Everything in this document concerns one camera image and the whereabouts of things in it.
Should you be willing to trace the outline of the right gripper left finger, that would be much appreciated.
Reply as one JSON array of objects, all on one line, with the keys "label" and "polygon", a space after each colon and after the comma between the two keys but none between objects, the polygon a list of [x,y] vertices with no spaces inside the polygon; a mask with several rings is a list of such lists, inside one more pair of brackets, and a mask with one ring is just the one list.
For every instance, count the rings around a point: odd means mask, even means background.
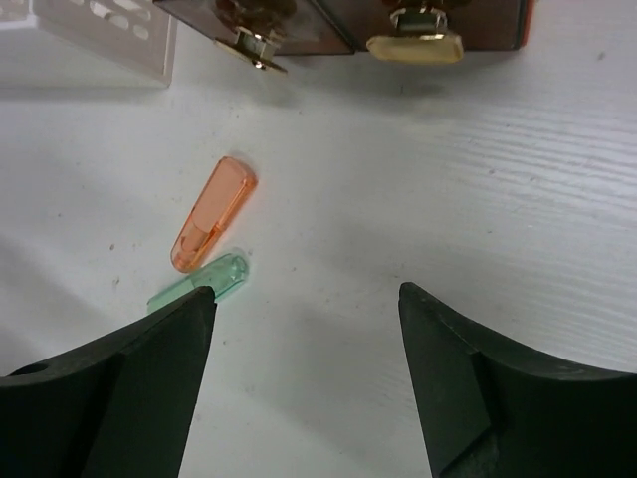
[{"label": "right gripper left finger", "polygon": [[178,476],[216,309],[200,287],[2,377],[2,476]]}]

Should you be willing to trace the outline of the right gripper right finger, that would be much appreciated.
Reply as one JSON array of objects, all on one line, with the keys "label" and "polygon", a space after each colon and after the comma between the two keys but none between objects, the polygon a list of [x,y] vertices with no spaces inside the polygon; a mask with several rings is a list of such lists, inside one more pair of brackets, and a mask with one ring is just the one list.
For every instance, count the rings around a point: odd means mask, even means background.
[{"label": "right gripper right finger", "polygon": [[636,377],[540,352],[413,283],[399,320],[435,477],[632,477]]}]

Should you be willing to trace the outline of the green highlighter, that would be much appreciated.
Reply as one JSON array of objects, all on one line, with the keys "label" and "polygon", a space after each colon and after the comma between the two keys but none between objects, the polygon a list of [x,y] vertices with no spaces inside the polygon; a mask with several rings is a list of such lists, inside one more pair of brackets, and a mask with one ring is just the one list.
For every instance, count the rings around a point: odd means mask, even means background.
[{"label": "green highlighter", "polygon": [[249,275],[245,253],[239,249],[230,251],[155,294],[148,300],[146,311],[151,314],[200,287],[212,288],[219,302],[245,284]]}]

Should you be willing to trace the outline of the orange highlighter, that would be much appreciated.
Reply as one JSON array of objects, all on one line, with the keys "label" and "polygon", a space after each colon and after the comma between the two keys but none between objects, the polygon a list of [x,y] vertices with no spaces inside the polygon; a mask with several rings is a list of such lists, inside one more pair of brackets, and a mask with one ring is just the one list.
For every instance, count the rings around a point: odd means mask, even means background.
[{"label": "orange highlighter", "polygon": [[203,186],[170,252],[172,266],[189,274],[199,268],[258,185],[243,161],[223,156]]}]

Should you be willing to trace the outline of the teal orange drawer box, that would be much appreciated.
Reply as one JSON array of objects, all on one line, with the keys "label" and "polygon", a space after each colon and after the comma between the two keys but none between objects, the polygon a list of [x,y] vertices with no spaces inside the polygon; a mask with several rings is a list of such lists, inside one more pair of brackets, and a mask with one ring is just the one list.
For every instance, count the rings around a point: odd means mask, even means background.
[{"label": "teal orange drawer box", "polygon": [[525,0],[158,1],[156,7],[260,71],[278,56],[368,52],[384,62],[450,65],[466,52],[509,52],[528,40]]}]

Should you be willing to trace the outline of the white file organizer rack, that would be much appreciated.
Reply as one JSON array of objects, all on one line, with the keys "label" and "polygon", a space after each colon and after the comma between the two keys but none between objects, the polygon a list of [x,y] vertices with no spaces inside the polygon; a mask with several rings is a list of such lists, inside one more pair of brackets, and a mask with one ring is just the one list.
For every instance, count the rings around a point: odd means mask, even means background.
[{"label": "white file organizer rack", "polygon": [[3,88],[167,88],[177,21],[150,1],[3,1]]}]

